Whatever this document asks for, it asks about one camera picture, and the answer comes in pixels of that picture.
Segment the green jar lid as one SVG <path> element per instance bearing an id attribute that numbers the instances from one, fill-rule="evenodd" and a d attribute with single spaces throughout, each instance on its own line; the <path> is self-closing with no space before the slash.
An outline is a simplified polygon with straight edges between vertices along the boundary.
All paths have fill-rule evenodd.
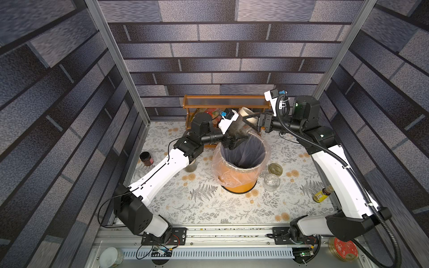
<path id="1" fill-rule="evenodd" d="M 271 163 L 268 165 L 268 171 L 270 174 L 281 176 L 283 174 L 283 168 L 277 163 Z"/>

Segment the glass tea jar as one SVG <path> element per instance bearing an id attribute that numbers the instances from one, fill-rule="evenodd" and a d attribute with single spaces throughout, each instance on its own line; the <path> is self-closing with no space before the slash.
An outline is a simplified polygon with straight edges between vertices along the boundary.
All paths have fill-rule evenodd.
<path id="1" fill-rule="evenodd" d="M 268 192 L 275 192 L 280 186 L 280 178 L 275 174 L 267 174 L 263 180 L 263 187 Z"/>

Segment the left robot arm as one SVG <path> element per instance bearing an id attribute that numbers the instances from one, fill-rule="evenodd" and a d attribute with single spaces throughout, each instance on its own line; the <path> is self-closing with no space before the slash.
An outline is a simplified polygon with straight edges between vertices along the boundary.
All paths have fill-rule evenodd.
<path id="1" fill-rule="evenodd" d="M 196 114 L 190 129 L 169 144 L 167 156 L 157 166 L 129 186 L 118 184 L 113 196 L 114 214 L 134 235 L 144 232 L 155 237 L 168 235 L 170 223 L 147 207 L 167 182 L 203 153 L 205 145 L 221 144 L 233 150 L 248 139 L 230 131 L 239 120 L 237 111 L 227 108 L 220 116 L 217 127 L 213 127 L 209 114 Z"/>

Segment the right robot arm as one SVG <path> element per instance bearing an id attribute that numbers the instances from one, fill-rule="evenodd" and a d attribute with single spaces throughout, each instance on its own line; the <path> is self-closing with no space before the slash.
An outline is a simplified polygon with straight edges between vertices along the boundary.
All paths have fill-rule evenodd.
<path id="1" fill-rule="evenodd" d="M 319 101 L 312 96 L 298 96 L 291 105 L 286 92 L 276 90 L 265 92 L 264 97 L 273 110 L 258 115 L 256 130 L 294 136 L 321 169 L 340 203 L 334 214 L 293 220 L 290 237 L 297 241 L 305 236 L 328 235 L 347 242 L 380 225 L 395 240 L 387 225 L 392 216 L 390 210 L 380 206 L 366 191 L 333 130 L 320 125 Z"/>

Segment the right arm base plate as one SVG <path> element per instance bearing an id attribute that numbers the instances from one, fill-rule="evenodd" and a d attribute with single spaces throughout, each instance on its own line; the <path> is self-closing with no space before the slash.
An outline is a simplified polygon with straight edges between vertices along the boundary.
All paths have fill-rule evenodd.
<path id="1" fill-rule="evenodd" d="M 273 227 L 269 235 L 276 245 L 317 245 L 318 236 L 305 236 L 302 238 L 292 239 L 289 227 Z"/>

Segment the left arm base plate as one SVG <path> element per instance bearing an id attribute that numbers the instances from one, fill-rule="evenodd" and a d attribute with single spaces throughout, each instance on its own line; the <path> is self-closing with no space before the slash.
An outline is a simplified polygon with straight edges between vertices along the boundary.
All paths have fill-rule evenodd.
<path id="1" fill-rule="evenodd" d="M 153 234 L 144 233 L 141 240 L 141 245 L 169 245 L 169 246 L 184 246 L 186 243 L 188 229 L 185 227 L 168 228 L 161 237 L 156 237 Z"/>

